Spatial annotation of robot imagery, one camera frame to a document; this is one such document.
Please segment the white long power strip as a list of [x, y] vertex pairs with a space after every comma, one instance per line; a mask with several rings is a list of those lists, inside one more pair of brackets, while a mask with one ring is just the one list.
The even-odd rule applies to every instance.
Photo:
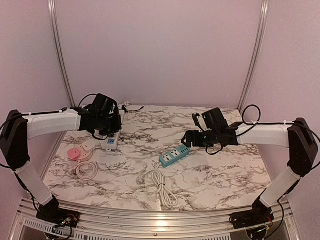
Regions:
[[106, 151], [116, 150], [120, 140], [121, 130], [115, 133], [114, 136], [109, 136], [106, 140], [101, 142], [101, 148]]

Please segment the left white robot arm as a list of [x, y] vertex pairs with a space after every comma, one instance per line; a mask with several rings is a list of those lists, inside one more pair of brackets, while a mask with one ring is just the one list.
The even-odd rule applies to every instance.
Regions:
[[63, 219], [59, 203], [41, 180], [30, 163], [28, 141], [60, 132], [99, 132], [102, 136], [118, 133], [122, 129], [122, 115], [115, 108], [111, 114], [91, 112], [81, 107], [52, 112], [20, 113], [11, 110], [1, 125], [0, 149], [11, 169], [33, 197], [44, 206], [43, 213], [53, 223]]

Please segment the right aluminium post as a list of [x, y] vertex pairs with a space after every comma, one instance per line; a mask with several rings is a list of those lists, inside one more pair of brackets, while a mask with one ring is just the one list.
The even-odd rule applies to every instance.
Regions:
[[268, 12], [270, 8], [270, 1], [269, 0], [262, 0], [261, 1], [261, 8], [260, 8], [260, 16], [258, 21], [258, 28], [255, 38], [255, 43], [253, 46], [253, 52], [249, 64], [249, 68], [246, 74], [245, 82], [243, 85], [243, 89], [238, 101], [237, 109], [242, 112], [245, 108], [245, 103], [248, 98], [250, 87], [254, 79], [254, 74], [256, 71], [259, 55], [263, 46], [265, 32], [267, 28], [267, 19], [268, 19]]

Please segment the aluminium front rail frame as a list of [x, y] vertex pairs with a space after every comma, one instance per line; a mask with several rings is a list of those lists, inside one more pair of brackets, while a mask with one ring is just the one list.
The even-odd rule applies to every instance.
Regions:
[[[302, 240], [288, 201], [284, 221], [267, 240]], [[105, 208], [60, 200], [60, 207], [79, 212], [70, 240], [249, 240], [245, 228], [234, 229], [230, 215], [249, 206], [203, 211], [147, 211]], [[69, 229], [36, 218], [33, 202], [23, 198], [8, 240], [43, 239], [44, 233], [67, 237]]]

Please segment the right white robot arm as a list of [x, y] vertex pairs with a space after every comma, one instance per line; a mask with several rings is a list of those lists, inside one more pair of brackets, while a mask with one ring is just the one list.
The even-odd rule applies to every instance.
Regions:
[[309, 128], [304, 118], [293, 122], [261, 123], [248, 125], [235, 122], [228, 125], [210, 124], [208, 130], [188, 130], [181, 142], [186, 147], [212, 148], [219, 144], [222, 148], [238, 145], [271, 145], [289, 149], [289, 161], [286, 168], [276, 177], [271, 185], [260, 195], [258, 202], [248, 212], [247, 219], [258, 224], [267, 216], [267, 209], [272, 207], [284, 195], [292, 191], [300, 179], [316, 168], [318, 155], [316, 134]]

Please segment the beige round power strip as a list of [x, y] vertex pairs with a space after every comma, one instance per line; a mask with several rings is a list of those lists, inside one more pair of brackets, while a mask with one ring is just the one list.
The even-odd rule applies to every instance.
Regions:
[[76, 161], [86, 162], [89, 161], [94, 155], [95, 143], [91, 140], [87, 140], [82, 144], [77, 145], [75, 148], [79, 151], [79, 157]]

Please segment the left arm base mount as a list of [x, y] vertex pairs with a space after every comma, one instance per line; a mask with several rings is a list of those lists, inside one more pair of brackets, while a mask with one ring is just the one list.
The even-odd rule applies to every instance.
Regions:
[[53, 196], [46, 205], [38, 204], [36, 217], [59, 226], [69, 225], [72, 228], [76, 228], [80, 213], [78, 211], [60, 208], [59, 201]]

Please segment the left aluminium post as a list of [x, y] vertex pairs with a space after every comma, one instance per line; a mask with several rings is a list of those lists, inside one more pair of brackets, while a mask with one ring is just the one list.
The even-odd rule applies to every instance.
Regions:
[[52, 28], [52, 35], [53, 35], [53, 41], [54, 46], [57, 54], [57, 60], [59, 64], [59, 69], [62, 76], [63, 85], [65, 88], [66, 96], [68, 99], [68, 103], [71, 107], [75, 107], [75, 99], [72, 92], [72, 87], [70, 84], [68, 71], [65, 64], [64, 54], [63, 54], [63, 48], [60, 38], [60, 32], [59, 32], [59, 23], [58, 23], [58, 16], [57, 16], [57, 8], [56, 8], [56, 1], [55, 0], [48, 0], [48, 10], [49, 10], [49, 16], [50, 16], [50, 22], [51, 22], [51, 28]]

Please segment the pink cube socket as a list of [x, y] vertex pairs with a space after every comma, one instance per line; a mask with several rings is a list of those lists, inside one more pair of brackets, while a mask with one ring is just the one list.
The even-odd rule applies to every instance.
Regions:
[[79, 148], [73, 147], [67, 152], [67, 155], [70, 161], [77, 161], [81, 156], [81, 152]]

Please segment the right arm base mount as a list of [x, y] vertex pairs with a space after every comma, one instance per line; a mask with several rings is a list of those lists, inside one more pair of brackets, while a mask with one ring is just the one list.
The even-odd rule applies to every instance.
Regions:
[[266, 207], [258, 197], [252, 204], [251, 210], [232, 213], [229, 222], [234, 229], [252, 227], [267, 222], [272, 222], [275, 218], [271, 207]]

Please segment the aluminium post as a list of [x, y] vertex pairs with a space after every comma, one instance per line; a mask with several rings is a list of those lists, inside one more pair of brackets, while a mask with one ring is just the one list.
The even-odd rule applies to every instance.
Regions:
[[242, 112], [245, 108], [245, 103], [248, 98], [250, 87], [254, 79], [254, 74], [256, 71], [259, 55], [263, 46], [265, 32], [267, 28], [267, 19], [268, 19], [268, 12], [270, 8], [270, 1], [269, 0], [262, 0], [261, 1], [261, 8], [260, 8], [260, 16], [258, 21], [258, 28], [255, 38], [255, 43], [253, 46], [253, 52], [249, 64], [249, 68], [246, 74], [245, 82], [243, 85], [243, 89], [238, 101], [237, 109]]
[[75, 107], [75, 99], [72, 92], [72, 87], [70, 84], [68, 71], [65, 64], [64, 54], [63, 54], [63, 48], [60, 38], [60, 32], [59, 32], [59, 23], [58, 23], [58, 16], [57, 16], [57, 8], [56, 8], [56, 1], [55, 0], [48, 0], [48, 10], [49, 10], [49, 16], [50, 16], [50, 22], [51, 22], [51, 28], [52, 28], [52, 35], [53, 35], [53, 41], [54, 46], [57, 54], [57, 60], [59, 64], [59, 69], [62, 76], [63, 85], [65, 88], [66, 96], [68, 99], [68, 103], [71, 107]]

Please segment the teal power strip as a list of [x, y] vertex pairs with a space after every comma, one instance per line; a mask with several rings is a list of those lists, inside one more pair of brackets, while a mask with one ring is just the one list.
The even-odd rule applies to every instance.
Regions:
[[190, 154], [190, 148], [185, 145], [180, 145], [174, 150], [171, 150], [159, 157], [159, 163], [163, 168], [167, 168], [177, 161], [183, 159]]

